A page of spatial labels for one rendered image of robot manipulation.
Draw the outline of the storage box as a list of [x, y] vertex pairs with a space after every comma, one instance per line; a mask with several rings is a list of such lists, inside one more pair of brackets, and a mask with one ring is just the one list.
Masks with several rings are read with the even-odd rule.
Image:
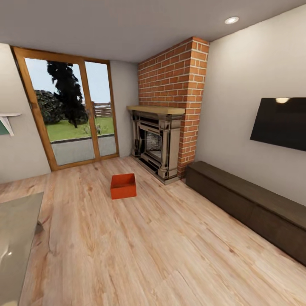
[[112, 199], [136, 197], [135, 184], [134, 173], [112, 176], [110, 187]]

